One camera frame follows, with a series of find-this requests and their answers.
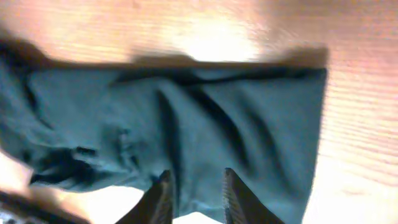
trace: folded garment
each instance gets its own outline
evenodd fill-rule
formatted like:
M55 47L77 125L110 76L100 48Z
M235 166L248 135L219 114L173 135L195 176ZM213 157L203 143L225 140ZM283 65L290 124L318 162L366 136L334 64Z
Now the folded garment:
M0 140L30 184L151 187L171 170L175 215L223 215L232 168L285 223L312 188L325 69L43 69L0 46Z

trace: teal fabric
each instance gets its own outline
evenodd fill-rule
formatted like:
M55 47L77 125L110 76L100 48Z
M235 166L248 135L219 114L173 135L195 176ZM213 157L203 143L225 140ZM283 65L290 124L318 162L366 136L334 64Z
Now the teal fabric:
M281 220L301 222L325 69L43 70L0 54L1 144L34 169L30 184L147 190L170 169L176 217L222 222L230 167Z

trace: dark green cloth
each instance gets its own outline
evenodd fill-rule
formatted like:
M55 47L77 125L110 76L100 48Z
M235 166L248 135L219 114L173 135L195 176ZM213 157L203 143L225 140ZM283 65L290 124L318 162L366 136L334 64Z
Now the dark green cloth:
M171 169L176 216L222 222L230 167L280 219L301 222L325 69L43 70L0 54L1 145L34 169L32 185L147 190Z

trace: fabric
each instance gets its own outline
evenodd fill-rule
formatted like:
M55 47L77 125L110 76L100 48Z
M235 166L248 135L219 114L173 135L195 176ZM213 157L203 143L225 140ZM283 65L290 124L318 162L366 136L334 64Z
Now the fabric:
M32 185L147 190L167 169L175 217L223 217L232 168L300 223L317 156L325 69L42 69L0 49L0 139Z

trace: wooden table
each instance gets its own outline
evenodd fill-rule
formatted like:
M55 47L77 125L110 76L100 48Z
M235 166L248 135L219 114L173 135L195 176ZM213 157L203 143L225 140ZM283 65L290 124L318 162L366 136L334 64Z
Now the wooden table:
M396 0L2 0L0 24L71 62L153 64L148 58L185 55L311 65L317 54L302 52L327 50L317 173L303 223L398 223ZM184 63L173 58L162 63ZM29 191L30 171L2 154L0 174L0 189L59 203L94 223L115 222L142 195L121 187Z

